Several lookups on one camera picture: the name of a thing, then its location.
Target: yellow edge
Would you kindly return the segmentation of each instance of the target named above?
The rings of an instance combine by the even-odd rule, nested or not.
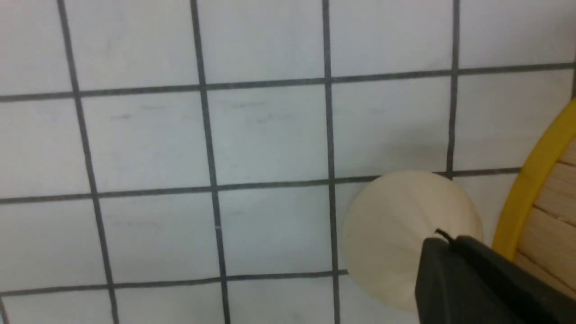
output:
[[[524,224],[548,173],[576,136],[576,100],[542,135],[516,178],[502,209],[492,249],[513,261]]]

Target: wooden slat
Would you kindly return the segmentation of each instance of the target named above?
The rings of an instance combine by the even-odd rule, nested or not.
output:
[[[518,250],[576,289],[576,227],[533,208]]]
[[[548,174],[548,178],[576,184],[576,167],[569,164],[556,163],[550,174]]]
[[[514,263],[521,267],[524,271],[528,272],[529,274],[535,276],[536,278],[542,280],[544,283],[549,285],[550,287],[556,289],[557,291],[563,293],[564,295],[576,300],[576,291],[570,289],[566,284],[558,280],[557,278],[551,276],[547,273],[544,269],[542,269],[539,265],[534,264],[528,258],[526,258],[521,253],[516,253],[514,257]]]
[[[576,184],[548,177],[534,205],[556,218],[576,225]]]
[[[570,144],[568,144],[568,147],[560,157],[560,161],[576,165],[576,137],[572,139]]]

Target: grout line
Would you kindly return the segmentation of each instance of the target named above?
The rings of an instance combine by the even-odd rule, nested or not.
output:
[[[380,175],[369,175],[369,176],[351,176],[348,178],[335,178],[334,184],[372,182],[380,177],[381,177]]]
[[[324,83],[325,83],[324,78],[213,83],[213,84],[207,84],[206,90],[210,91],[210,90],[270,88],[275,86],[299,86],[299,85],[313,85]]]
[[[568,63],[551,63],[537,65],[511,65],[511,66],[494,66],[494,67],[474,67],[458,69],[459,76],[469,76],[477,74],[499,74],[499,73],[519,73],[519,72],[536,72],[552,70],[571,70],[576,67],[576,62]],[[252,88],[269,88],[282,86],[299,86],[353,83],[353,82],[370,82],[382,80],[402,80],[409,78],[427,78],[427,77],[447,77],[452,75],[452,70],[432,70],[432,71],[411,71],[400,73],[369,74],[362,76],[343,76],[331,78],[303,78],[289,80],[269,80],[269,81],[249,81],[249,82],[230,82],[206,84],[204,87],[199,84],[190,85],[170,85],[170,86],[148,86],[141,88],[119,88],[119,89],[99,89],[80,91],[81,97],[105,97],[121,95],[142,95],[147,93],[175,93],[175,92],[192,92],[200,91],[204,88],[207,91],[227,90],[227,89],[252,89]],[[576,95],[576,84],[573,87]],[[30,93],[22,95],[4,95],[0,96],[0,103],[9,103],[17,101],[38,101],[52,99],[73,98],[74,92],[52,92],[52,93]]]
[[[196,286],[203,284],[212,284],[220,282],[220,277],[197,279],[197,280],[177,280],[177,281],[151,281],[151,282],[122,282],[114,284],[116,289],[126,288],[161,288],[161,287],[180,287]]]
[[[365,76],[333,77],[332,83],[351,83],[381,80],[402,80],[413,78],[446,77],[451,74],[451,70],[413,71],[401,73],[372,74]]]
[[[81,285],[81,286],[62,286],[36,289],[23,289],[14,291],[0,292],[0,296],[28,296],[42,295],[45,293],[70,292],[70,291],[89,291],[89,290],[107,290],[108,285]]]
[[[78,115],[78,125],[80,129],[80,136],[82,139],[82,148],[84,149],[84,158],[86,161],[86,172],[88,173],[88,182],[90,184],[90,193],[92,202],[94,204],[94,214],[96,216],[96,226],[98,228],[98,236],[100,238],[100,248],[102,250],[102,259],[104,264],[104,272],[106,275],[106,282],[108,285],[108,293],[110,295],[111,315],[114,324],[118,324],[118,305],[116,304],[116,294],[114,292],[112,269],[110,267],[110,259],[108,256],[108,246],[106,244],[106,234],[104,232],[104,223],[102,222],[102,212],[100,210],[100,201],[98,200],[98,191],[96,188],[96,178],[94,176],[94,168],[92,167],[92,158],[90,155],[90,145],[88,143],[88,132],[86,130],[86,121],[84,120],[84,112],[82,110],[82,100],[79,94],[78,77],[76,75],[76,66],[74,64],[74,54],[72,51],[72,42],[70,39],[70,27],[68,25],[68,18],[66,16],[66,5],[64,0],[58,0],[58,11],[60,14],[60,22],[62,24],[62,33],[64,36],[64,44],[66,49],[66,59],[68,61],[68,69],[70,72],[70,82],[72,83],[72,91],[74,92],[74,102],[76,104],[76,114]]]
[[[452,179],[454,172],[454,147],[456,146],[456,106],[458,104],[458,56],[460,50],[460,0],[452,2],[452,71],[450,76],[450,119],[448,121],[448,150],[446,174]]]
[[[15,101],[68,99],[73,97],[74,97],[73,92],[31,93],[28,95],[0,96],[0,103],[10,103]]]
[[[330,241],[332,251],[332,294],[334,297],[334,324],[340,324],[340,281],[338,278],[338,233],[336,231],[336,188],[334,170],[334,120],[332,111],[332,61],[330,53],[330,2],[322,0],[322,27],[324,40],[324,94],[326,96],[326,138],[328,145],[328,197]]]
[[[486,169],[486,170],[464,170],[452,172],[453,177],[465,176],[484,176],[484,175],[501,175],[501,174],[518,174],[522,168],[501,168],[501,169]]]
[[[148,189],[148,190],[131,190],[131,191],[109,191],[105,193],[98,193],[98,197],[118,198],[118,197],[175,195],[175,194],[195,194],[195,193],[210,193],[210,192],[212,192],[211,187],[187,187],[187,188]]]
[[[337,276],[348,275],[348,270],[338,270]],[[226,277],[226,281],[250,281],[250,280],[281,280],[292,278],[323,278],[333,277],[334,271],[321,271],[321,272],[295,272],[295,273],[274,273],[274,274],[241,274]],[[180,287],[180,286],[194,286],[203,284],[212,284],[215,282],[224,281],[222,277],[211,277],[195,280],[175,280],[175,281],[145,281],[145,282],[121,282],[113,284],[115,289],[137,289],[137,288],[160,288],[160,287]],[[0,296],[28,296],[28,295],[43,295],[46,293],[58,292],[71,292],[71,291],[92,291],[92,290],[105,290],[108,285],[80,285],[80,286],[60,286],[60,287],[47,287],[36,289],[23,289],[15,291],[0,292]]]
[[[277,279],[294,279],[294,278],[323,278],[332,277],[332,271],[323,272],[302,272],[302,273],[271,273],[271,274],[241,274],[229,276],[228,281],[246,281],[246,280],[277,280]]]
[[[142,88],[120,88],[80,91],[82,97],[106,97],[123,95],[140,95],[144,93],[172,93],[198,91],[200,85],[169,85],[169,86],[147,86]]]
[[[462,170],[462,171],[453,171],[452,175],[454,177],[467,177],[467,176],[484,176],[484,175],[500,175],[500,174],[517,174],[520,172],[520,170],[521,168]],[[445,172],[434,172],[434,173],[439,175],[445,175]],[[223,184],[221,186],[216,186],[216,190],[228,191],[228,190],[243,190],[243,189],[326,186],[330,185],[331,182],[334,184],[371,182],[379,177],[380,175],[373,175],[373,176],[351,176],[347,178],[335,178],[333,181],[330,181],[329,179],[319,179],[319,180],[306,180],[306,181]],[[211,193],[211,192],[212,187],[183,187],[183,188],[131,190],[131,191],[108,191],[104,193],[98,193],[98,197],[99,198],[140,197],[140,196]],[[51,201],[69,201],[79,199],[90,199],[91,197],[92,197],[91,194],[70,194],[70,195],[36,196],[36,197],[0,198],[0,205],[27,204],[34,202],[51,202]]]
[[[461,76],[471,76],[471,75],[475,75],[475,74],[554,71],[554,70],[573,69],[575,67],[575,65],[576,64],[574,62],[569,62],[569,63],[495,66],[495,67],[475,67],[475,68],[468,68],[468,69],[459,69],[458,74]]]
[[[28,202],[67,201],[67,200],[79,200],[79,199],[90,199],[90,198],[92,198],[92,194],[72,194],[72,195],[38,196],[38,197],[0,198],[0,205],[25,204]]]
[[[226,260],[224,258],[224,241],[222,238],[222,222],[220,219],[220,203],[216,180],[216,163],[214,161],[214,146],[212,143],[212,131],[210,126],[210,110],[208,107],[208,93],[206,87],[206,75],[204,72],[204,56],[202,54],[202,38],[200,37],[200,18],[198,3],[190,0],[192,15],[192,30],[194,32],[194,45],[196,48],[196,64],[198,66],[198,81],[200,83],[200,100],[202,102],[202,117],[204,121],[204,136],[206,137],[206,153],[208,156],[208,171],[210,174],[210,187],[212,192],[212,206],[214,211],[214,230],[216,231],[216,244],[218,248],[218,264],[222,288],[222,311],[224,323],[230,324],[230,306],[228,301],[228,283],[226,282]]]
[[[328,179],[306,180],[306,181],[285,181],[285,182],[257,182],[222,184],[217,187],[218,191],[241,190],[241,189],[265,189],[265,188],[287,188],[287,187],[311,187],[329,184]]]
[[[8,312],[6,311],[6,306],[4,305],[4,301],[0,297],[0,319],[2,319],[3,324],[10,324],[8,320]]]

